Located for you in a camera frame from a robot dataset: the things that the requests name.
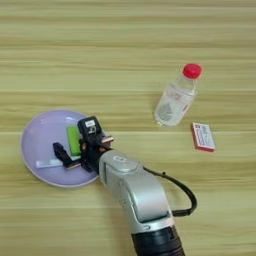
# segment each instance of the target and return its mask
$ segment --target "wooden table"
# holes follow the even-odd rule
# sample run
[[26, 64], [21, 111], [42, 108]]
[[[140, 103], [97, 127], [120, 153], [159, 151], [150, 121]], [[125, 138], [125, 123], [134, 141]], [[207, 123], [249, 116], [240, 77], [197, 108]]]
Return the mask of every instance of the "wooden table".
[[[22, 129], [44, 111], [96, 115], [116, 149], [189, 185], [199, 208], [176, 220], [189, 256], [256, 251], [255, 0], [0, 1], [0, 255], [135, 255], [119, 204], [96, 181], [60, 189], [20, 156]], [[189, 62], [204, 74], [175, 128], [152, 111]], [[191, 122], [217, 151], [194, 149]], [[173, 208], [188, 206], [164, 183]]]

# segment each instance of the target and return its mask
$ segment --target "red and white box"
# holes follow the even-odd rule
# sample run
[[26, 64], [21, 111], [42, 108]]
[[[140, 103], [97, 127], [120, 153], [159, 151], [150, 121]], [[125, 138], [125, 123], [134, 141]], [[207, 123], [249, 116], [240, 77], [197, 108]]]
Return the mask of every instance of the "red and white box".
[[195, 147], [200, 150], [213, 152], [216, 150], [212, 132], [208, 124], [192, 123], [191, 129], [193, 133]]

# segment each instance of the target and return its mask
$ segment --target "red bottle cap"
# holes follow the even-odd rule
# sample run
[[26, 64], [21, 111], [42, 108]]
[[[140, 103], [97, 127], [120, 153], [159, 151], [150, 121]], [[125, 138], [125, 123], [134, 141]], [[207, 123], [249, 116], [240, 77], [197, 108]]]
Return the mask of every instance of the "red bottle cap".
[[198, 64], [187, 64], [183, 69], [183, 75], [190, 79], [197, 79], [201, 72], [202, 68]]

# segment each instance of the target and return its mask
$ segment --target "plate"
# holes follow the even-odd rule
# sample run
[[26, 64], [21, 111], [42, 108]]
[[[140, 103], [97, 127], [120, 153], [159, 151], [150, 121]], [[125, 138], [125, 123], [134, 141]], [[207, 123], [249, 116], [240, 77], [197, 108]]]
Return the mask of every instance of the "plate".
[[58, 187], [80, 187], [94, 181], [98, 175], [87, 172], [82, 167], [71, 170], [63, 166], [37, 168], [36, 161], [56, 159], [52, 144], [60, 142], [70, 155], [66, 127], [77, 125], [86, 115], [54, 110], [35, 117], [23, 131], [21, 152], [28, 169], [40, 180]]

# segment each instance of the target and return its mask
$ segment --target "plastic bottle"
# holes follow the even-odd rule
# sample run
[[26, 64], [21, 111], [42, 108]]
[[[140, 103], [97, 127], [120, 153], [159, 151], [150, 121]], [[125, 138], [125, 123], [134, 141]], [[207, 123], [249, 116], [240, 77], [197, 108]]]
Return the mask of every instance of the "plastic bottle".
[[198, 64], [187, 64], [178, 79], [166, 87], [154, 113], [159, 124], [174, 126], [180, 123], [195, 99], [201, 71]]

